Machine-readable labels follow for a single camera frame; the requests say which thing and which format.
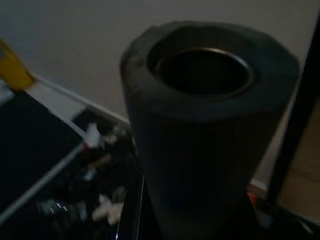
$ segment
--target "black cylinder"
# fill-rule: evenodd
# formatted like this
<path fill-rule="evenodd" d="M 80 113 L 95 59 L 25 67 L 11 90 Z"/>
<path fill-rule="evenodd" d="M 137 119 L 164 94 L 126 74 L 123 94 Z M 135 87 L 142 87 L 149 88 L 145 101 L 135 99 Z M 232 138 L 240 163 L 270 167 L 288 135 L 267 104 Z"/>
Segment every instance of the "black cylinder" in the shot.
<path fill-rule="evenodd" d="M 264 33 L 188 21 L 149 28 L 120 68 L 163 235 L 212 239 L 278 126 L 298 76 L 296 59 Z"/>

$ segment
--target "white trim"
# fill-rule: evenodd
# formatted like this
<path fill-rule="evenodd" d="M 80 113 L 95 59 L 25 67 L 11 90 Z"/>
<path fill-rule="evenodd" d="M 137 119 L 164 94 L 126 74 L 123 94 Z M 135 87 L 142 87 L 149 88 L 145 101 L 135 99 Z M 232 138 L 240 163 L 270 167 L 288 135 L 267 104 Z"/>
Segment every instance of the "white trim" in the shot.
<path fill-rule="evenodd" d="M 63 121 L 65 124 L 67 124 L 80 137 L 82 137 L 83 139 L 86 137 L 87 133 L 84 130 L 82 130 L 80 127 L 78 127 L 73 121 L 66 119 L 60 113 L 58 113 L 56 110 L 48 109 L 48 111 L 51 112 L 53 115 L 55 115 L 57 118 L 59 118 L 61 121 Z"/>
<path fill-rule="evenodd" d="M 124 117 L 124 116 L 121 116 L 121 115 L 119 115 L 119 114 L 117 114 L 117 113 L 115 113 L 115 112 L 113 112 L 113 111 L 110 111 L 110 110 L 108 110 L 107 108 L 105 108 L 105 107 L 103 107 L 103 106 L 101 106 L 101 105 L 99 105 L 99 104 L 96 104 L 96 103 L 94 103 L 93 101 L 91 101 L 91 100 L 89 100 L 89 99 L 87 99 L 87 98 L 85 98 L 85 97 L 83 97 L 83 96 L 80 96 L 79 94 L 77 94 L 77 93 L 75 93 L 75 92 L 73 92 L 73 91 L 70 91 L 70 90 L 68 90 L 68 89 L 66 89 L 66 88 L 64 88 L 64 87 L 62 87 L 62 86 L 54 83 L 53 81 L 50 81 L 50 80 L 48 80 L 48 79 L 46 79 L 46 78 L 38 75 L 37 73 L 32 72 L 31 75 L 32 75 L 36 80 L 38 80 L 38 81 L 42 82 L 43 84 L 45 84 L 45 85 L 47 85 L 47 86 L 49 86 L 49 87 L 57 90 L 57 91 L 60 92 L 60 93 L 63 93 L 63 94 L 65 94 L 65 95 L 70 96 L 71 98 L 79 101 L 80 103 L 83 103 L 83 104 L 85 104 L 85 105 L 87 105 L 87 106 L 90 106 L 90 107 L 98 110 L 99 112 L 105 113 L 106 115 L 111 116 L 112 118 L 117 119 L 117 120 L 118 120 L 119 122 L 121 122 L 121 123 L 124 123 L 124 124 L 127 124 L 127 125 L 130 124 L 130 123 L 129 123 L 129 120 L 128 120 L 126 117 Z"/>
<path fill-rule="evenodd" d="M 267 184 L 263 183 L 262 181 L 258 181 L 256 179 L 251 179 L 250 184 L 257 187 L 258 189 L 261 189 L 263 191 L 267 191 L 268 190 L 268 186 Z"/>
<path fill-rule="evenodd" d="M 41 81 L 37 81 L 31 87 L 28 87 L 25 92 L 47 109 L 60 113 L 65 119 L 72 120 L 87 108 L 81 102 L 58 92 Z"/>

